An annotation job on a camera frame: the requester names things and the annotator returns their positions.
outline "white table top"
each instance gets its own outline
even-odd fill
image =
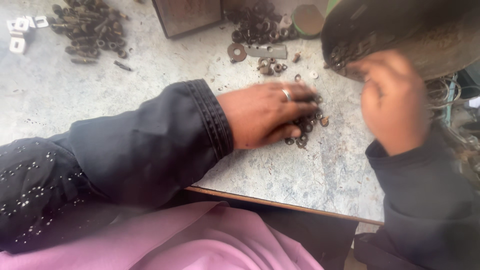
[[[0,17],[53,16],[61,0],[6,0]],[[315,3],[324,14],[326,2]],[[289,1],[277,10],[291,11]],[[49,137],[72,122],[136,109],[174,82],[203,78],[215,95],[268,81],[293,81],[301,74],[324,98],[328,127],[315,126],[306,149],[283,141],[257,150],[236,150],[195,186],[351,217],[383,221],[383,192],[364,155],[373,140],[360,111],[362,84],[323,69],[321,42],[287,41],[288,69],[273,76],[256,70],[258,58],[231,64],[227,47],[234,25],[225,21],[184,38],[166,39],[150,1],[118,0],[112,6],[128,14],[123,22],[127,59],[102,51],[98,64],[76,65],[64,52],[70,40],[48,28],[33,29],[25,55],[9,51],[6,23],[0,26],[0,144],[15,139]],[[298,63],[291,62],[301,52]],[[119,60],[133,69],[113,65]],[[318,72],[318,79],[309,73]]]

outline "ring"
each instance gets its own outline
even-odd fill
[[[288,91],[286,91],[285,89],[282,89],[282,91],[285,93],[285,95],[287,96],[287,100],[290,102],[292,101],[292,97],[290,96],[290,93]]]

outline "pink fabric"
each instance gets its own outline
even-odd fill
[[[0,253],[2,270],[323,270],[255,213],[199,202],[140,216],[78,241]]]

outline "hand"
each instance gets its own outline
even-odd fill
[[[426,89],[410,61],[388,50],[347,68],[364,75],[363,118],[387,153],[393,156],[423,145],[429,131]]]
[[[299,137],[300,128],[289,122],[318,110],[315,102],[304,102],[315,95],[303,84],[267,83],[220,95],[217,100],[232,130],[233,147],[253,149]]]

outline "black sleeve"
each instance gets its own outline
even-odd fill
[[[57,245],[153,209],[232,152],[205,81],[176,83],[135,111],[78,121],[64,134],[0,147],[0,249]]]
[[[369,269],[480,269],[479,198],[453,169],[440,136],[389,157],[378,141],[366,151],[385,191],[385,225],[355,238]]]

